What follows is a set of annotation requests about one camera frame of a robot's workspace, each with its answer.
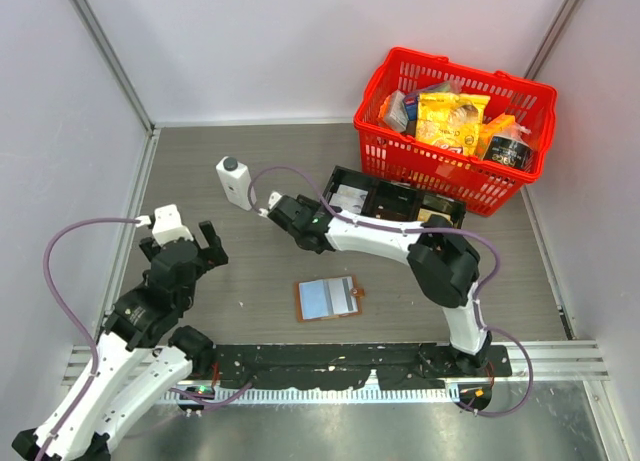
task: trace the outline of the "gray wall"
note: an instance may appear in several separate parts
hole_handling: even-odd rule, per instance
[[[540,75],[558,89],[558,122],[532,188],[574,325],[604,352],[629,436],[640,433],[638,25],[638,0],[584,1]]]
[[[0,0],[0,459],[44,421],[75,329],[49,295],[42,252],[61,227],[123,215],[144,133],[68,0]],[[96,322],[117,229],[59,243],[53,274]]]
[[[351,118],[392,46],[523,74],[562,0],[90,0],[159,123]]]

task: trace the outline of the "bottle cap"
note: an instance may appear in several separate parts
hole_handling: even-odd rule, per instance
[[[224,166],[224,169],[226,169],[227,171],[234,171],[238,168],[238,160],[229,156],[225,158],[222,166]]]

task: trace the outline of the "plastic basket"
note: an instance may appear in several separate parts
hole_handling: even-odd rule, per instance
[[[491,96],[485,123],[506,112],[531,130],[530,135],[523,136],[533,148],[526,171],[419,143],[411,136],[378,126],[380,106],[395,90],[408,93],[447,79],[460,80],[465,93]],[[542,174],[555,129],[556,97],[551,86],[502,71],[491,74],[450,63],[444,56],[393,48],[369,81],[354,117],[360,134],[362,170],[465,201],[469,211],[489,216],[524,184],[533,183]]]

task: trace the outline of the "black organizer box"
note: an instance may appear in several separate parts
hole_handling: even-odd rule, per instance
[[[461,201],[341,166],[335,167],[323,193],[324,198],[329,200],[329,204],[331,204],[331,196],[341,184],[367,191],[367,198],[360,214],[370,218],[416,221],[420,209],[428,209],[448,214],[453,226],[460,228],[467,212],[465,203]]]

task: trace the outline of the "bottle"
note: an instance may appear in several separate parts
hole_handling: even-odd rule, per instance
[[[247,196],[251,183],[249,168],[239,163],[236,158],[225,156],[216,166],[216,171],[229,202],[249,211],[251,209]],[[256,193],[253,189],[251,189],[251,200],[255,204]]]

